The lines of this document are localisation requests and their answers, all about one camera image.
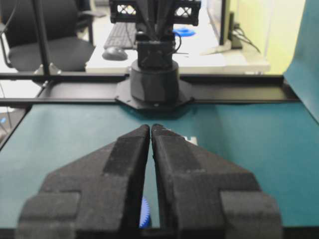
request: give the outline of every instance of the computer mouse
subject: computer mouse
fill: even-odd
[[[102,57],[103,59],[110,61],[125,61],[127,60],[128,55],[122,48],[111,46],[105,49]]]

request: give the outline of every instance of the teal surface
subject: teal surface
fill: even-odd
[[[144,123],[195,136],[200,146],[253,171],[277,199],[285,226],[319,226],[319,125],[295,103],[190,105],[167,115],[118,105],[34,106],[0,152],[0,228],[16,226],[24,201],[48,172]],[[145,196],[158,227],[152,152]]]
[[[307,0],[298,42],[285,78],[319,122],[319,1]]]

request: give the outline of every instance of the chair armrest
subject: chair armrest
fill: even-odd
[[[90,16],[90,17],[105,17],[106,14],[101,11],[81,11],[79,12],[79,16]]]

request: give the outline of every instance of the black 3d-printed part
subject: black 3d-printed part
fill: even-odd
[[[144,125],[50,173],[25,203],[16,238],[113,238],[137,230],[149,144]]]
[[[235,235],[246,239],[263,239],[265,235],[281,238],[276,202],[261,192],[251,172],[161,125],[153,126],[152,142],[162,228],[176,228],[183,239],[212,238],[220,231],[227,239],[238,238]],[[251,193],[255,199],[249,200]],[[273,227],[269,230],[263,225]]]

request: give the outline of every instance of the office chair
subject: office chair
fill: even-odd
[[[15,1],[0,0],[0,13],[4,24],[14,5]],[[62,71],[84,71],[94,46],[76,36],[79,13],[74,0],[43,0],[43,14],[51,62]],[[90,11],[82,14],[91,18],[95,16]],[[1,46],[7,66],[18,71],[37,70],[41,65],[41,58],[31,1],[21,0],[5,36],[9,46],[8,56],[2,38]]]
[[[78,8],[79,14],[76,23],[76,31],[77,32],[84,32],[86,28],[88,28],[89,33],[89,40],[93,44],[93,20],[94,17],[104,17],[106,16],[102,12],[92,11],[93,1],[92,0],[74,0],[76,6]]]

